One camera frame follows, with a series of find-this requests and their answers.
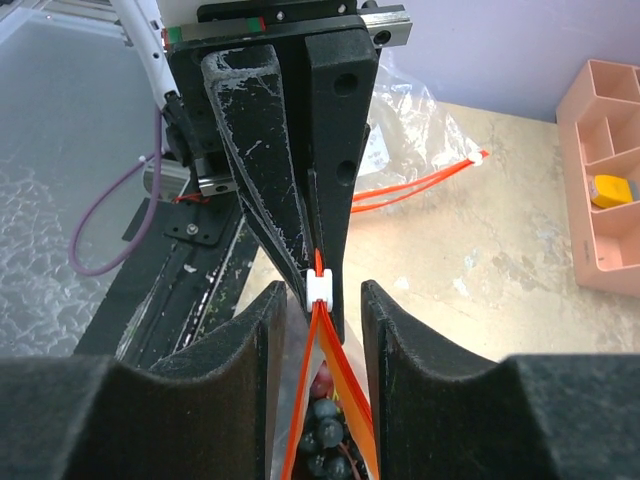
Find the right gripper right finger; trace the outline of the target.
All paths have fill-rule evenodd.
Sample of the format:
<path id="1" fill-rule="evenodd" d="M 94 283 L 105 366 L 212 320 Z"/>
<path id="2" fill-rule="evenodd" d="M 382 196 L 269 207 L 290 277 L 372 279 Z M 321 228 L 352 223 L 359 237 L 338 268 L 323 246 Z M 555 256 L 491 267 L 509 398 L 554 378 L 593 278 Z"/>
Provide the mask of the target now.
<path id="1" fill-rule="evenodd" d="M 635 479 L 639 358 L 518 354 L 493 362 L 361 286 L 384 479 Z"/>

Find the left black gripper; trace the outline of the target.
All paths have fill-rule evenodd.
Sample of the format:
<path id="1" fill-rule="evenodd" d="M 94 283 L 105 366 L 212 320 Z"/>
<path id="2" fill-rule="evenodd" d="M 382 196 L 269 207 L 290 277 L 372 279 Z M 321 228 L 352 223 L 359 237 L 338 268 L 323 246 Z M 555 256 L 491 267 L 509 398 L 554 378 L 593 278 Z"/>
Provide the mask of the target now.
<path id="1" fill-rule="evenodd" d="M 346 237 L 379 55 L 406 44 L 410 31 L 403 6 L 374 1 L 206 1 L 163 32 L 187 117 L 170 127 L 169 143 L 190 170 L 188 193 L 228 193 L 235 180 L 250 230 L 302 308 L 310 228 L 300 189 L 310 196 L 340 339 Z"/>

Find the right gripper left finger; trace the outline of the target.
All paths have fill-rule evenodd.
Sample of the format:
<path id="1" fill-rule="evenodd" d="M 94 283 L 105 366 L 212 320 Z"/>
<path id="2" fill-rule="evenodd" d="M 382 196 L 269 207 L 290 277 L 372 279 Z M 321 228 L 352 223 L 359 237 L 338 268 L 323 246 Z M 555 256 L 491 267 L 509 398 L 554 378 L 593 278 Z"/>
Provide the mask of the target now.
<path id="1" fill-rule="evenodd" d="M 3 360 L 2 477 L 267 478 L 286 303 L 273 282 L 149 370 L 110 356 Z"/>

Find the red grape bunch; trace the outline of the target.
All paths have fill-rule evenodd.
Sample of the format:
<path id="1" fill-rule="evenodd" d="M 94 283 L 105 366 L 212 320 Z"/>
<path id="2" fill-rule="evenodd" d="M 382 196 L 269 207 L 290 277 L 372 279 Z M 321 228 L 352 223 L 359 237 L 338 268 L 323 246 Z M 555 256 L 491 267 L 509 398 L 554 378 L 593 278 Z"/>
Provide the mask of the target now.
<path id="1" fill-rule="evenodd" d="M 371 479 L 323 361 L 311 382 L 292 479 Z"/>

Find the clear orange-zip bag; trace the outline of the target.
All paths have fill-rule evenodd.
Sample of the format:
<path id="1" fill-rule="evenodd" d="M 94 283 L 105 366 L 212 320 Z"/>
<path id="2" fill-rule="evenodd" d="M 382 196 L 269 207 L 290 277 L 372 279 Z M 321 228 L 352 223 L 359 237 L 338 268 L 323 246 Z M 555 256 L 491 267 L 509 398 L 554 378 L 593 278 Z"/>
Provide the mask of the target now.
<path id="1" fill-rule="evenodd" d="M 284 431 L 276 435 L 272 479 L 378 479 L 373 417 L 359 378 L 341 343 L 332 314 L 334 279 L 315 251 L 305 273 L 303 350 L 287 354 L 295 381 L 281 394 Z"/>

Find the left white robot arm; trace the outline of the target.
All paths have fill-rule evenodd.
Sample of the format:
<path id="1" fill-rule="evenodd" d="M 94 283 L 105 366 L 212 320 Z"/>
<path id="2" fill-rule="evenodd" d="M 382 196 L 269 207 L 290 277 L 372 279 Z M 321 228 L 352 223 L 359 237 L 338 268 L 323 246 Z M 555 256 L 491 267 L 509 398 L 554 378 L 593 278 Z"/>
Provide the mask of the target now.
<path id="1" fill-rule="evenodd" d="M 171 152 L 211 196 L 233 186 L 299 299 L 316 258 L 343 261 L 381 51 L 408 42 L 401 5 L 374 1 L 117 1 Z"/>

